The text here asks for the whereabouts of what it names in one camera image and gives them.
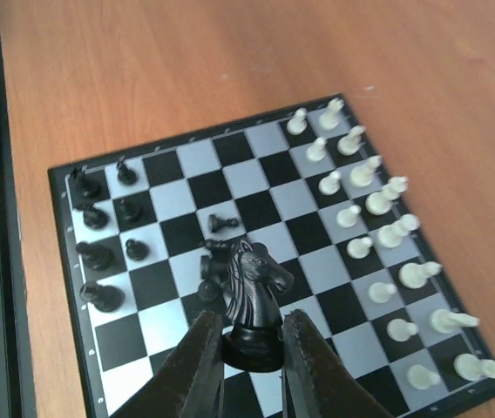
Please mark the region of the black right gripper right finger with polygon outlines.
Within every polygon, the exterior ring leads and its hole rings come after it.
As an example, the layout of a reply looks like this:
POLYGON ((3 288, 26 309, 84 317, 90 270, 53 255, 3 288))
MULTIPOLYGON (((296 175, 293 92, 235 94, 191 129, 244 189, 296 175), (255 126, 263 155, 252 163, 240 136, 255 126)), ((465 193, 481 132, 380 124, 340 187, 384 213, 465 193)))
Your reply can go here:
POLYGON ((389 417, 342 364, 314 322, 296 309, 284 318, 284 417, 389 417))

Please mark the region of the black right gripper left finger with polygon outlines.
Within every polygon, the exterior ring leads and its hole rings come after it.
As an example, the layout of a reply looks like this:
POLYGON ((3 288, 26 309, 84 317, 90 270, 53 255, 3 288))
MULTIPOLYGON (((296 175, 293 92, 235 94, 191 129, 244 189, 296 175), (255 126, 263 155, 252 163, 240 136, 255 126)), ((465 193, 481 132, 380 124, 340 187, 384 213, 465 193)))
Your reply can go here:
POLYGON ((162 368, 113 415, 115 417, 222 417, 224 363, 222 318, 204 311, 162 368))

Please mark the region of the black king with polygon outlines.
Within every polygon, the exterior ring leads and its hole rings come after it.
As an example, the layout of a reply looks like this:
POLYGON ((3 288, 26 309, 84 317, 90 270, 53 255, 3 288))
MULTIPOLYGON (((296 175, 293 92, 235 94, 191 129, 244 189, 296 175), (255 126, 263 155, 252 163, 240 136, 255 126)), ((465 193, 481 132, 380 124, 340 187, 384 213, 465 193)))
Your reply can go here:
POLYGON ((91 303, 102 313, 110 313, 119 309, 125 299, 124 293, 111 285, 100 285, 87 281, 81 286, 79 297, 83 302, 91 303))

